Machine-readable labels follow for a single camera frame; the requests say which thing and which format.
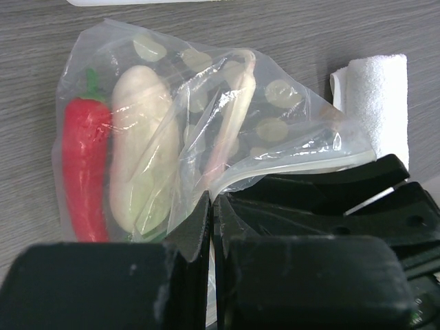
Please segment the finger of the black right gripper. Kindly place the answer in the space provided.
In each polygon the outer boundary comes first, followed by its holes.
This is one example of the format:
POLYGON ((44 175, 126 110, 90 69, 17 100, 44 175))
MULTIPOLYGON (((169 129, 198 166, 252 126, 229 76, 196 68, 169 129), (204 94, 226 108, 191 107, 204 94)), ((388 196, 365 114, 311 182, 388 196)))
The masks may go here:
POLYGON ((228 199, 339 216, 410 177, 396 155, 332 173, 271 174, 228 199))
POLYGON ((410 182, 350 215, 312 215, 309 225, 321 233, 379 237, 391 246, 419 245, 439 240, 439 207, 410 182))

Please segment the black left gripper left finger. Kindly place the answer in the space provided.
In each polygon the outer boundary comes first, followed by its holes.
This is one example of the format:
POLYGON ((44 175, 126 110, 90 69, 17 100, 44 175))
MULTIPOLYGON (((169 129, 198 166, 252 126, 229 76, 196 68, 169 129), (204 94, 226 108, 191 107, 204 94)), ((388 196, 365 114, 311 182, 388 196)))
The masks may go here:
POLYGON ((203 329, 210 198, 159 243, 33 245, 1 286, 2 329, 203 329))

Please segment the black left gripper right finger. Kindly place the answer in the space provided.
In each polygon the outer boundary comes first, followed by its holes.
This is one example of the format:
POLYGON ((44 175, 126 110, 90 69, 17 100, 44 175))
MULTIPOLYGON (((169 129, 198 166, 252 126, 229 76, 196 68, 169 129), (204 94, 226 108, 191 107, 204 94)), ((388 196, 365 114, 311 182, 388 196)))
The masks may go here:
POLYGON ((371 236, 261 236, 214 204, 219 329, 408 329, 413 294, 371 236))

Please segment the green fake vegetable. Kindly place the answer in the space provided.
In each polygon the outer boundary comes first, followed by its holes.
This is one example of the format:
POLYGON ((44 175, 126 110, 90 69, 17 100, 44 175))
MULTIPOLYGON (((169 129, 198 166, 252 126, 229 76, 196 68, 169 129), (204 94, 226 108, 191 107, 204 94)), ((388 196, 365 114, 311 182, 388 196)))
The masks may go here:
POLYGON ((124 239, 127 243, 158 243, 166 237, 166 230, 150 231, 146 234, 133 232, 124 239))

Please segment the white fake radish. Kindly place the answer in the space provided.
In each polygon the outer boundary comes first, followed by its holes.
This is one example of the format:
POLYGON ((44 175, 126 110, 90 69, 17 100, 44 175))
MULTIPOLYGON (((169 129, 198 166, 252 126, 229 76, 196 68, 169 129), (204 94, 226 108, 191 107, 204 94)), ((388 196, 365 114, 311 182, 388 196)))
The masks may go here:
POLYGON ((179 155, 177 123, 165 119, 172 103, 161 78, 144 65, 126 70, 113 89, 109 203, 127 232, 148 234, 171 208, 179 155))

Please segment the clear dotted zip top bag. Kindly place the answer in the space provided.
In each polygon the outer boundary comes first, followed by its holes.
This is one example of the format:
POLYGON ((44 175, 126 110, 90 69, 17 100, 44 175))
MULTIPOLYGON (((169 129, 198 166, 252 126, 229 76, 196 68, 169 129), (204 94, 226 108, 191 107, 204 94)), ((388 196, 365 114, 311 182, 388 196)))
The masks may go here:
POLYGON ((106 20, 81 32, 56 90, 52 166, 60 225, 77 240, 67 209, 61 160, 65 107, 86 91, 95 71, 111 112, 103 211, 112 242, 128 234, 109 203, 113 152, 113 89, 136 65, 150 67, 173 101, 165 119, 179 129, 179 155, 167 217, 153 231, 175 229, 204 193, 211 197, 253 186, 272 173, 315 174, 373 161, 375 152, 359 124, 289 76, 269 56, 250 48, 214 47, 106 20))

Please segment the red fake chili pepper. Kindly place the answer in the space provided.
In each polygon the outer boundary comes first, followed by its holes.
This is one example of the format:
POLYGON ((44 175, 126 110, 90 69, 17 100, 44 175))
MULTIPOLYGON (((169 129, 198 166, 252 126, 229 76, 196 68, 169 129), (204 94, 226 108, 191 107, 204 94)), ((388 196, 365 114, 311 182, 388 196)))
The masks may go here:
POLYGON ((86 91, 65 107, 61 160, 67 209, 80 242, 107 242, 103 211, 111 112, 94 70, 86 70, 86 91))

